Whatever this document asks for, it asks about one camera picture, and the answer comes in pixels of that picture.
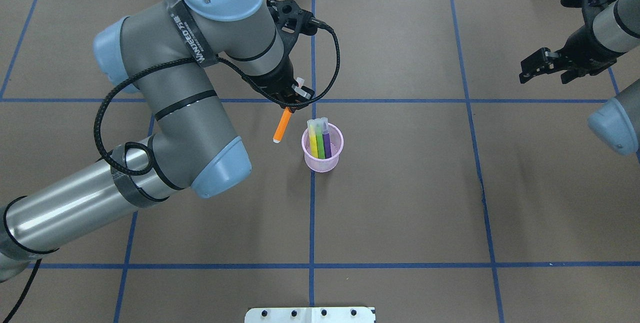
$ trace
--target orange marker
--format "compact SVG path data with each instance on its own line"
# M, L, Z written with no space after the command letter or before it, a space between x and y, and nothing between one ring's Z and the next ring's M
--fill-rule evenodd
M276 129L276 133L273 135L273 142L280 143L282 140L282 136L284 136L284 131L287 130L287 125L289 124L289 120L291 118L291 109L284 108L282 112L282 118L280 118L280 123L278 124L278 128Z

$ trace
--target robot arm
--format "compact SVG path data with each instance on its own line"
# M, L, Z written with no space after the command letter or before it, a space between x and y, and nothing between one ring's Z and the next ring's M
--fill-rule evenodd
M181 189L210 198L244 180L249 156L203 67L237 66L259 93L301 109L324 92L312 98L313 90L298 87L289 53L298 34L311 36L318 28L330 31L338 47L332 29L294 1L164 0L99 33L94 54L115 84L166 66L128 87L142 92L162 133L119 145L103 155L108 161L9 203L0 223L0 282ZM221 52L229 60L218 57ZM132 149L140 147L146 151Z
M541 48L522 60L520 83L559 71L567 84L598 75L640 45L640 0L560 0L582 8L584 25L555 52ZM640 141L640 79L611 98L588 119L590 129L621 155L637 152Z

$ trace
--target white bracket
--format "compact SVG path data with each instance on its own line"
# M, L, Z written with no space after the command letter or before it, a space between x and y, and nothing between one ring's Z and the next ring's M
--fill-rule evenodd
M244 323L376 323L373 307L253 308Z

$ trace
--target marker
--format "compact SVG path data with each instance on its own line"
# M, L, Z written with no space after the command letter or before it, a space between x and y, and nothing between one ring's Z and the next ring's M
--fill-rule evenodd
M289 120L291 119L291 110L287 107L284 108L282 112L282 117L280 118L280 123L276 129L276 133L273 134L273 142L280 143L282 141L282 137L284 136L284 131L287 130L287 125L289 124Z
M325 157L325 143L322 136L322 123L320 123L320 119L314 119L313 123L315 124L315 140L318 144L318 158L326 159Z
M309 148L311 149L311 156L318 157L318 143L316 141L316 127L313 119L306 121L306 128L309 132Z
M331 138L329 138L329 120L326 116L320 118L322 124L322 143L324 144L324 157L325 159L331 158Z

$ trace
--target purple marker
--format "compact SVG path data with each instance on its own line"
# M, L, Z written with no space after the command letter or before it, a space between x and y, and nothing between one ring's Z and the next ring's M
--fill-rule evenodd
M324 143L324 159L329 159L332 156L331 153L331 140L329 138L329 120L323 116L320 118L322 124L322 142Z

